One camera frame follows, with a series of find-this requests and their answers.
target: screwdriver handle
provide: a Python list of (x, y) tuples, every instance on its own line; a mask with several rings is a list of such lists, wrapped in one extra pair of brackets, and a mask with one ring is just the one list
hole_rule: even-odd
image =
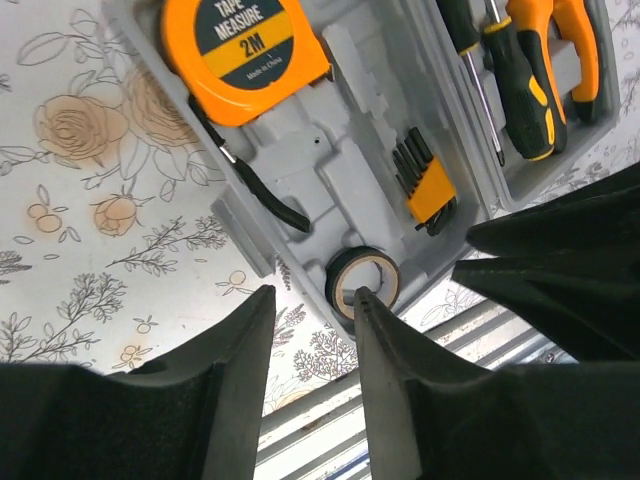
[(473, 24), (469, 0), (436, 0), (458, 55), (466, 55), (480, 44), (480, 33)]
[(518, 42), (533, 75), (550, 102), (556, 134), (554, 153), (557, 154), (567, 148), (568, 131), (549, 53), (549, 22), (553, 15), (553, 4), (554, 0), (509, 0), (507, 13), (518, 28)]
[(496, 82), (507, 120), (507, 133), (526, 160), (547, 158), (555, 144), (549, 101), (518, 45), (511, 17), (489, 25), (483, 33), (491, 51)]

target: gray tool holder slot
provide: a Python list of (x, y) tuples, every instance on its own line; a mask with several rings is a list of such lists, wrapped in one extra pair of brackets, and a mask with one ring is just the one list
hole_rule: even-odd
[[(184, 84), (159, 53), (155, 29), (162, 4), (110, 0), (107, 7), (225, 175), (227, 187), (212, 199), (213, 211), (258, 275), (272, 274), (279, 255), (310, 306), (349, 342), (353, 323), (334, 312), (324, 297), (326, 267), (336, 254), (367, 245), (392, 258), (401, 275), (394, 311), (402, 315), (469, 253), (469, 227), (488, 220), (498, 201), (507, 210), (524, 207), (613, 128), (619, 111), (604, 2), (589, 0), (592, 18), (607, 33), (600, 45), (604, 117), (590, 127), (576, 120), (567, 94), (580, 83), (579, 59), (571, 44), (553, 40), (558, 86), (567, 96), (569, 146), (564, 154), (533, 164), (501, 134), (506, 151), (501, 169), (479, 98), (435, 1), (301, 0), (333, 65), (333, 78), (321, 79), (242, 128), (222, 133), (277, 197), (311, 220), (312, 230), (304, 234), (259, 204), (189, 109)], [(481, 23), (484, 2), (472, 0), (472, 5)], [(504, 127), (493, 74), (483, 70), (482, 58), (476, 64), (496, 124)], [(394, 178), (391, 150), (413, 126), (457, 190), (456, 216), (435, 238), (415, 230), (405, 193)], [(362, 279), (373, 288), (375, 282)]]

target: plastic tool tray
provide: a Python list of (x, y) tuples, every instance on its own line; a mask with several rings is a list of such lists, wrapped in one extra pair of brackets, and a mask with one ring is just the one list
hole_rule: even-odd
[[(483, 0), (472, 0), (476, 21)], [(506, 1), (498, 1), (504, 7)], [(108, 5), (144, 63), (193, 126), (227, 179), (212, 209), (260, 276), (274, 272), (276, 255), (320, 314), (353, 336), (353, 322), (327, 302), (326, 267), (345, 248), (367, 245), (399, 266), (401, 289), (394, 311), (406, 312), (469, 253), (469, 227), (490, 218), (498, 202), (518, 210), (533, 200), (613, 128), (620, 97), (604, 2), (588, 9), (599, 29), (602, 68), (597, 125), (581, 124), (568, 93), (581, 81), (573, 44), (552, 40), (553, 65), (568, 116), (569, 144), (561, 155), (525, 161), (501, 134), (506, 166), (492, 151), (478, 95), (457, 56), (434, 0), (302, 0), (333, 65), (322, 78), (238, 129), (221, 129), (269, 189), (312, 223), (301, 233), (257, 201), (221, 156), (187, 105), (188, 92), (159, 53), (162, 0), (111, 0)], [(493, 74), (476, 65), (494, 120), (505, 126)], [(416, 231), (398, 184), (391, 152), (418, 127), (457, 190), (456, 216), (436, 237)], [(375, 289), (379, 274), (363, 274)]]

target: screwdriver shaft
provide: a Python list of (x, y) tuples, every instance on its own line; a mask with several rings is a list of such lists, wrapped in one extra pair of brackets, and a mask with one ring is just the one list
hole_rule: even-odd
[(504, 167), (504, 152), (502, 151), (502, 144), (500, 143), (500, 139), (498, 138), (498, 132), (496, 131), (495, 123), (493, 122), (493, 114), (491, 113), (491, 107), (489, 107), (489, 101), (487, 100), (487, 95), (482, 87), (482, 83), (480, 82), (480, 77), (478, 76), (478, 71), (476, 70), (475, 63), (473, 63), (473, 56), (468, 53), (466, 55), (462, 55), (462, 60), (464, 61), (465, 66), (467, 67), (467, 72), (469, 72), (469, 76), (471, 77), (471, 82), (476, 87), (478, 91), (478, 96), (480, 97), (480, 102), (482, 103), (482, 108), (484, 109), (484, 113), (489, 120), (489, 133), (491, 135), (491, 142), (493, 143), (493, 149), (498, 156), (498, 163), (501, 167)]

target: rose print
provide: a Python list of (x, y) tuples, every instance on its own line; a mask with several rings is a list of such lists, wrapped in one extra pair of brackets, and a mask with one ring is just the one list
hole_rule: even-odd
[(61, 95), (41, 105), (35, 115), (40, 146), (72, 162), (100, 158), (128, 130), (126, 118), (91, 97)]
[(93, 220), (100, 233), (110, 237), (121, 237), (136, 221), (138, 207), (127, 196), (115, 196), (97, 205)]
[(151, 145), (165, 148), (182, 147), (198, 141), (148, 70), (132, 70), (125, 86), (129, 95), (124, 111), (136, 136)]

